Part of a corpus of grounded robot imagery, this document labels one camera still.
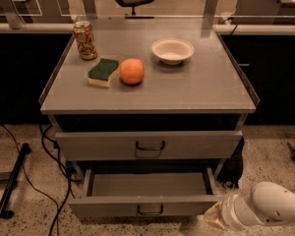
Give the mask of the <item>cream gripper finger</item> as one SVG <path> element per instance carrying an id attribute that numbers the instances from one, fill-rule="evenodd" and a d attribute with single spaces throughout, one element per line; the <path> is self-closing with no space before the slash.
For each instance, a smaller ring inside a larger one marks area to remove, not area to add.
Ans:
<path id="1" fill-rule="evenodd" d="M 217 229 L 226 230 L 226 224 L 222 218 L 222 202 L 215 203 L 204 214 L 204 221 Z"/>

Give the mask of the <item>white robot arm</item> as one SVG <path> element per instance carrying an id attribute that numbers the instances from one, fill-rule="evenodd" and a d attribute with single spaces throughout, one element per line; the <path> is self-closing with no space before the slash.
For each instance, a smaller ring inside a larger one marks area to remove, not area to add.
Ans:
<path id="1" fill-rule="evenodd" d="M 260 182 L 246 195 L 217 202 L 205 212 L 204 221 L 233 231 L 295 223 L 295 194 L 273 182 Z"/>

